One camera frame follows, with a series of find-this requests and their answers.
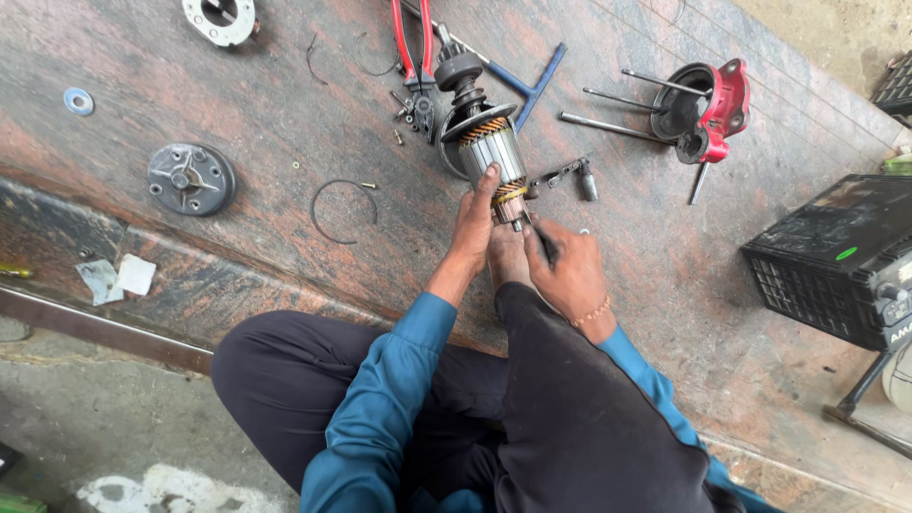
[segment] wristband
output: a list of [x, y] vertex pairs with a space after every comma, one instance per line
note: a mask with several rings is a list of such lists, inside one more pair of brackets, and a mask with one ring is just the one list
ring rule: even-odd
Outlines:
[[586, 314], [586, 316], [581, 319], [571, 320], [570, 326], [573, 326], [574, 328], [579, 328], [587, 320], [595, 319], [596, 317], [605, 313], [608, 310], [608, 307], [610, 307], [610, 306], [611, 306], [611, 298], [607, 294], [605, 294], [605, 302], [602, 303], [601, 307], [598, 307], [598, 309], [592, 313]]

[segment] man's left hand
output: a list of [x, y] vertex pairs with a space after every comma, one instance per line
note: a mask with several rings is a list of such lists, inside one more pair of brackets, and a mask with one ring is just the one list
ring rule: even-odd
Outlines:
[[497, 190], [500, 177], [501, 165], [493, 162], [484, 171], [476, 189], [462, 196], [459, 213], [456, 214], [456, 227], [447, 258], [464, 264], [472, 277], [478, 276], [484, 269], [484, 252], [488, 248], [493, 224], [491, 197]]

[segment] bare foot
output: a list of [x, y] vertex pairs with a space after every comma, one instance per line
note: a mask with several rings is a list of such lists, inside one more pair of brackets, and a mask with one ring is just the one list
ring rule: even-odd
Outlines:
[[514, 232], [510, 225], [496, 226], [491, 231], [487, 257], [494, 292], [508, 281], [518, 281], [535, 288], [529, 278], [529, 262], [525, 259], [522, 232]]

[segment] blue sleeve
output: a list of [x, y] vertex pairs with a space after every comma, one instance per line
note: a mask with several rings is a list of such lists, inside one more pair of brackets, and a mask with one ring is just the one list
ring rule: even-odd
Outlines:
[[[608, 337], [608, 340], [598, 344], [596, 347], [607, 353], [611, 360], [652, 398], [652, 402], [668, 421], [668, 424], [671, 425], [671, 428], [682, 443], [706, 450], [706, 446], [697, 436], [697, 430], [690, 425], [687, 418], [671, 402], [671, 396], [674, 395], [674, 387], [671, 384], [671, 380], [656, 371], [646, 360], [643, 360], [643, 356], [630, 343], [630, 339], [620, 325]], [[732, 483], [725, 465], [713, 455], [710, 455], [710, 470], [706, 475], [706, 480], [712, 485], [725, 488], [735, 494], [749, 513], [782, 513], [779, 509], [767, 504], [763, 497], [760, 497], [753, 490]]]
[[456, 308], [421, 293], [368, 357], [304, 473], [300, 511], [396, 511], [402, 449], [430, 390]]

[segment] black wire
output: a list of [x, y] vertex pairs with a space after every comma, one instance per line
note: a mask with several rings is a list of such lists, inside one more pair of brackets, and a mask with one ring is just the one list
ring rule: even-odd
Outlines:
[[678, 23], [678, 20], [684, 16], [684, 11], [687, 10], [687, 0], [684, 0], [684, 5], [681, 6], [681, 12], [678, 13], [678, 17], [675, 18], [675, 21], [671, 22], [671, 25]]
[[387, 73], [389, 73], [390, 71], [392, 71], [393, 69], [396, 69], [396, 65], [398, 65], [398, 63], [399, 63], [399, 50], [398, 49], [396, 50], [396, 58], [393, 60], [393, 64], [392, 64], [392, 66], [389, 67], [389, 69], [387, 69], [383, 73], [374, 73], [373, 71], [365, 68], [364, 65], [361, 64], [361, 59], [358, 57], [358, 54], [361, 53], [361, 46], [360, 46], [361, 40], [367, 34], [368, 34], [367, 32], [362, 32], [361, 35], [358, 36], [358, 51], [355, 52], [355, 62], [358, 63], [358, 67], [361, 68], [361, 71], [364, 71], [371, 77], [382, 77], [382, 76], [386, 75]]
[[316, 221], [316, 215], [314, 214], [314, 206], [316, 205], [316, 199], [317, 199], [317, 197], [318, 197], [318, 196], [320, 195], [320, 193], [322, 193], [323, 190], [326, 189], [329, 185], [332, 185], [333, 183], [339, 183], [339, 182], [341, 182], [341, 183], [351, 183], [351, 184], [355, 185], [358, 189], [361, 189], [362, 191], [364, 191], [364, 194], [367, 194], [367, 195], [368, 195], [368, 199], [370, 200], [370, 205], [371, 205], [372, 207], [374, 207], [374, 225], [377, 223], [377, 203], [374, 201], [374, 196], [371, 196], [371, 195], [370, 195], [370, 193], [368, 192], [368, 190], [367, 190], [366, 188], [364, 188], [364, 185], [361, 185], [361, 184], [358, 183], [358, 182], [352, 182], [351, 180], [342, 180], [342, 179], [339, 179], [339, 180], [330, 180], [329, 182], [326, 182], [326, 183], [324, 183], [323, 185], [320, 185], [320, 188], [316, 190], [316, 192], [314, 193], [314, 197], [310, 199], [310, 220], [314, 223], [314, 228], [316, 228], [316, 231], [317, 231], [317, 232], [320, 232], [320, 235], [322, 235], [322, 236], [326, 237], [327, 239], [329, 239], [329, 240], [335, 242], [336, 244], [345, 244], [345, 245], [357, 244], [357, 243], [358, 243], [357, 240], [346, 241], [346, 240], [339, 240], [339, 239], [337, 239], [337, 238], [333, 238], [333, 237], [329, 236], [329, 234], [327, 234], [326, 232], [324, 232], [324, 231], [323, 231], [323, 228], [321, 228], [321, 227], [320, 227], [320, 224], [318, 224], [317, 221]]
[[314, 73], [314, 69], [311, 68], [311, 66], [310, 66], [310, 54], [314, 52], [314, 43], [316, 42], [316, 34], [317, 34], [317, 32], [314, 33], [314, 38], [310, 40], [310, 46], [307, 47], [307, 53], [306, 53], [307, 69], [310, 69], [310, 74], [314, 76], [314, 78], [316, 79], [317, 82], [323, 84], [324, 86], [328, 86], [329, 83], [326, 82], [325, 80], [321, 79], [320, 77], [318, 77], [316, 75], [316, 73]]

